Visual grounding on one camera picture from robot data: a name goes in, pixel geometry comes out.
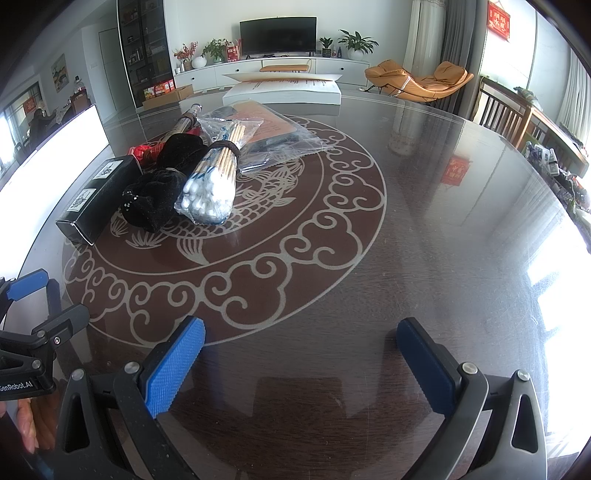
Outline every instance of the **glass table top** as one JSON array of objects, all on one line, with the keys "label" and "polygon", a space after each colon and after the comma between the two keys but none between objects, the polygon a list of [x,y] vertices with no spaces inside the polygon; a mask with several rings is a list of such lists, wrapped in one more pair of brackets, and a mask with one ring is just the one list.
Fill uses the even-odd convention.
[{"label": "glass table top", "polygon": [[[221,97],[196,100],[209,111]],[[170,129],[192,100],[106,124],[113,154]],[[175,218],[147,234],[115,214],[89,247],[57,229],[60,204],[51,213],[21,274],[45,268],[92,322],[59,351],[61,384],[81,365],[141,361],[195,314],[206,346],[159,421],[200,478],[400,478],[443,419],[392,344],[414,316],[460,362],[531,374],[559,478],[591,434],[574,368],[591,258],[550,189],[499,135],[426,106],[344,92],[336,108],[272,107],[333,149],[240,177],[222,227]],[[5,329],[46,317],[34,294]]]}]

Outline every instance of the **cardboard box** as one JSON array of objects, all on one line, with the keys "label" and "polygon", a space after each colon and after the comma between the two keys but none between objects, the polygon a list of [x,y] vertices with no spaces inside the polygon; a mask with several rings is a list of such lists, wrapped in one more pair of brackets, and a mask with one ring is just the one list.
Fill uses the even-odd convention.
[{"label": "cardboard box", "polygon": [[176,90],[173,90],[170,93],[165,93],[164,95],[160,95],[155,98],[150,98],[146,100],[144,102],[144,109],[150,110],[151,108],[166,105],[167,103],[180,102],[181,100],[185,100],[185,98],[190,97],[192,94],[193,87],[191,85],[177,88]]},{"label": "cardboard box", "polygon": [[133,155],[107,160],[73,198],[56,225],[72,242],[94,245],[121,205],[124,190],[141,174]]}]

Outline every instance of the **potted plant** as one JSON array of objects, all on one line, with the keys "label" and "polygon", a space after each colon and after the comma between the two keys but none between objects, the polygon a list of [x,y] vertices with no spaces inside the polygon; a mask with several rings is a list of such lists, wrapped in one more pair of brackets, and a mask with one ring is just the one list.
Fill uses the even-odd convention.
[{"label": "potted plant", "polygon": [[214,63],[219,63],[224,58],[227,44],[228,41],[225,38],[214,38],[205,46],[203,54],[209,54]]},{"label": "potted plant", "polygon": [[329,59],[332,54],[332,50],[330,49],[332,38],[320,37],[320,43],[322,43],[322,46],[324,47],[322,49],[322,56]]},{"label": "potted plant", "polygon": [[339,40],[339,43],[347,45],[349,50],[349,58],[351,60],[362,60],[363,55],[366,53],[373,53],[374,47],[379,46],[379,43],[375,40],[371,40],[371,37],[362,37],[359,32],[355,32],[355,35],[351,35],[346,30],[341,30],[344,33],[343,37]]},{"label": "potted plant", "polygon": [[184,71],[193,70],[193,66],[191,65],[191,59],[193,55],[195,55],[195,50],[197,50],[197,42],[191,42],[189,46],[186,46],[183,43],[183,48],[174,53],[174,56],[177,57],[184,66]]}]

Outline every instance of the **red box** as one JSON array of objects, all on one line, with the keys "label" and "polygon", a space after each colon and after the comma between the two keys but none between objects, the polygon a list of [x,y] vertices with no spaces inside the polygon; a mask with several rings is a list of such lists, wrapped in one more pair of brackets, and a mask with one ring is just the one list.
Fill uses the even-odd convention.
[{"label": "red box", "polygon": [[235,47],[235,46],[226,47],[226,55],[228,57],[228,61],[240,60],[240,55],[238,54],[238,47]]}]

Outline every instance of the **red decoration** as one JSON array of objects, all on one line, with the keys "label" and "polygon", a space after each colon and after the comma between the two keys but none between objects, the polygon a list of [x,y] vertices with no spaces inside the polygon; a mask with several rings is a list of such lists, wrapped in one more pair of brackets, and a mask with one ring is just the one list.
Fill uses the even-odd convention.
[{"label": "red decoration", "polygon": [[488,29],[505,40],[509,40],[509,19],[511,16],[501,7],[488,2]]},{"label": "red decoration", "polygon": [[228,57],[228,61],[240,60],[240,57],[238,56],[238,47],[235,47],[234,45],[226,47],[226,54]]},{"label": "red decoration", "polygon": [[470,160],[465,158],[452,157],[447,164],[447,168],[441,178],[441,183],[459,187],[464,179],[466,172],[470,168]]},{"label": "red decoration", "polygon": [[35,102],[35,97],[29,97],[25,102],[22,104],[22,107],[25,109],[25,115],[28,115],[33,110],[37,108],[37,104]]}]

